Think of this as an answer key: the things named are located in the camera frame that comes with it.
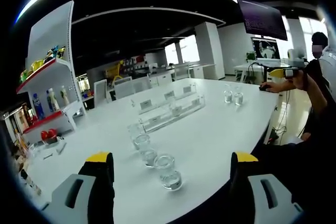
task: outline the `black ceiling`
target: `black ceiling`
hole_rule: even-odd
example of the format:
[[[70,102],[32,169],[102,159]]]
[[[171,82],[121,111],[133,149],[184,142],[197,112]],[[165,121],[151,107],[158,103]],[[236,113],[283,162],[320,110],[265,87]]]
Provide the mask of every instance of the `black ceiling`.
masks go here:
[[[23,7],[17,5],[16,12]],[[15,65],[11,74],[10,90],[17,85],[17,80],[24,66],[24,59],[27,55],[27,43],[31,26],[45,16],[48,12],[70,0],[39,0],[33,5],[13,27],[10,44],[9,65]],[[241,15],[237,4],[231,0],[73,0],[72,20],[85,18],[113,9],[130,7],[165,7],[199,14],[208,15],[227,24],[241,21]],[[318,0],[253,0],[258,2],[266,1],[288,1],[317,4]],[[302,10],[295,9],[289,12],[297,15]],[[75,62],[75,70],[82,73],[86,69],[99,64],[114,61],[120,57],[127,57],[133,54],[141,54],[148,50],[162,48],[165,44],[174,40],[158,39],[163,37],[187,36],[193,33],[193,27],[207,18],[191,14],[183,14],[159,10],[137,10],[130,12],[119,12],[101,15],[79,22],[72,26],[72,52]]]

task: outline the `floor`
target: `floor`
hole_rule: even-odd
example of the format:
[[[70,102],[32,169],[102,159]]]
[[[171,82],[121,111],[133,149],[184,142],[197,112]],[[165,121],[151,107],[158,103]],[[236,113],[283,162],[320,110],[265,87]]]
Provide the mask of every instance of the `floor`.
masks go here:
[[[236,81],[235,76],[225,76],[223,81]],[[306,124],[311,103],[306,92],[291,90],[282,92],[279,96],[277,109],[273,114],[272,127],[279,139],[275,144],[283,145],[296,142]]]

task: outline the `man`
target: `man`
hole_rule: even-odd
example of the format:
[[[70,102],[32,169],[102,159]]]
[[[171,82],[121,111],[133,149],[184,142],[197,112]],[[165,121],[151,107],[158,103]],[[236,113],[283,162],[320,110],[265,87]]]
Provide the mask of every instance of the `man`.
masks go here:
[[[292,84],[307,92],[313,113],[319,119],[310,140],[296,145],[263,145],[254,155],[267,173],[274,174],[291,191],[294,201],[304,210],[324,215],[328,213],[324,208],[332,208],[325,199],[334,190],[336,104],[328,102],[313,78],[302,70]]]
[[[320,32],[314,33],[311,37],[312,40],[312,53],[315,57],[314,60],[311,60],[309,64],[305,68],[305,72],[316,82],[316,84],[319,86],[322,94],[327,100],[333,99],[330,91],[329,91],[329,84],[328,81],[323,77],[321,66],[319,59],[322,56],[322,52],[325,47],[328,45],[328,38]],[[264,82],[262,86],[269,85],[270,88],[266,89],[266,91],[273,92],[273,93],[279,93],[281,91],[287,91],[295,89],[295,85],[290,81],[285,81],[283,83],[274,83],[274,82]],[[311,132],[315,128],[316,124],[316,116],[314,113],[310,113],[306,122],[306,125],[304,127],[303,134],[301,136],[302,140],[307,140]]]

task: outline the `red shelf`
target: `red shelf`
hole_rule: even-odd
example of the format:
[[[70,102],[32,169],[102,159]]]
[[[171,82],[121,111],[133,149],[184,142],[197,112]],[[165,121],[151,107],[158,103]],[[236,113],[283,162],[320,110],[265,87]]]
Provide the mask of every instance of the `red shelf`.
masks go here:
[[[55,118],[59,117],[62,115],[62,111],[57,111],[54,114],[51,114],[50,116],[47,116],[46,118],[44,118],[43,120],[37,121],[35,122],[32,126],[28,127],[27,129],[25,129],[23,131],[23,134],[26,134],[30,131],[32,131],[33,129],[40,127],[43,124],[46,124],[52,120],[54,120]]]
[[[47,74],[48,73],[47,71],[49,69],[51,69],[51,71],[53,70],[54,67],[51,67],[51,66],[57,67],[59,65],[67,66],[70,69],[69,63],[66,62],[65,60],[58,59],[58,58],[52,59],[52,60],[48,61],[47,63],[43,64],[41,67],[39,67],[30,76],[28,76],[27,79],[23,83],[21,83],[21,85],[16,89],[16,93],[19,93],[19,92],[23,91],[23,88],[26,87],[27,84],[31,80],[37,79],[37,76],[39,76],[39,75],[45,76],[44,74],[40,74],[41,72],[46,72],[46,74]]]

